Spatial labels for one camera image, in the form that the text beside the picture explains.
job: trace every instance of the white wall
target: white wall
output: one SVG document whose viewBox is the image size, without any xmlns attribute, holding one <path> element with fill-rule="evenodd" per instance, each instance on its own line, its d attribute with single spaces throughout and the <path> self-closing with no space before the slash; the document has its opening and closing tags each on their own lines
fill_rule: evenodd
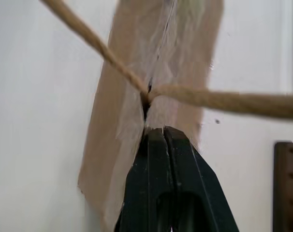
<svg viewBox="0 0 293 232">
<path fill-rule="evenodd" d="M 68 0 L 105 39 L 115 1 Z M 226 0 L 211 89 L 293 89 L 289 2 Z M 0 1 L 0 231 L 99 231 L 76 183 L 101 65 L 38 1 Z M 279 139 L 293 123 L 205 112 L 201 154 L 242 232 L 271 231 Z"/>
</svg>

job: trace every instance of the rope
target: rope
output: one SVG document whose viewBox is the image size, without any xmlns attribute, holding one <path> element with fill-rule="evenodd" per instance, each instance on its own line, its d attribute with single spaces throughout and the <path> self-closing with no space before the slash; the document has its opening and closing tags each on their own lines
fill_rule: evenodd
<svg viewBox="0 0 293 232">
<path fill-rule="evenodd" d="M 241 94 L 234 92 L 214 92 L 195 90 L 183 86 L 164 85 L 150 93 L 141 79 L 130 71 L 100 40 L 96 33 L 79 19 L 62 0 L 41 0 L 72 31 L 93 47 L 103 59 L 116 68 L 129 82 L 138 89 L 143 99 L 152 102 L 155 97 L 167 96 L 193 106 L 216 109 L 225 112 L 267 116 L 293 120 L 293 95 Z"/>
</svg>

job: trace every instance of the brown paper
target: brown paper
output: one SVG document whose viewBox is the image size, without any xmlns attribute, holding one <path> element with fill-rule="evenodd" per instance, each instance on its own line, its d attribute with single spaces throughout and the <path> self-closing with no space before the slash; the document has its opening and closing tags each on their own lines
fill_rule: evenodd
<svg viewBox="0 0 293 232">
<path fill-rule="evenodd" d="M 205 88 L 222 8 L 222 0 L 121 0 L 109 47 L 152 88 Z M 173 126 L 196 145 L 201 117 L 201 109 L 158 97 L 146 124 Z M 105 232 L 114 231 L 144 126 L 140 94 L 105 62 L 78 183 Z"/>
</svg>

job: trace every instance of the paper bag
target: paper bag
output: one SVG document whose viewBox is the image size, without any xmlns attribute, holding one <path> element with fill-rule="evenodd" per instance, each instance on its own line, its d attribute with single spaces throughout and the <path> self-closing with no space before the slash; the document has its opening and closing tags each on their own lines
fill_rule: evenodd
<svg viewBox="0 0 293 232">
<path fill-rule="evenodd" d="M 222 0 L 121 0 L 109 47 L 152 88 L 205 88 L 222 9 Z M 104 63 L 78 181 L 104 232 L 114 231 L 143 128 L 173 126 L 197 145 L 201 118 L 199 108 L 158 97 L 144 121 L 139 92 Z"/>
</svg>

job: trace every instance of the clip jaw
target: clip jaw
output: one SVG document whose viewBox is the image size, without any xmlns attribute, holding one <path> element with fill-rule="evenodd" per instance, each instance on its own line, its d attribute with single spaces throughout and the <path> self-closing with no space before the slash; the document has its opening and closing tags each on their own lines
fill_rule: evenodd
<svg viewBox="0 0 293 232">
<path fill-rule="evenodd" d="M 128 173 L 115 232 L 238 232 L 220 183 L 185 134 L 151 130 Z"/>
</svg>

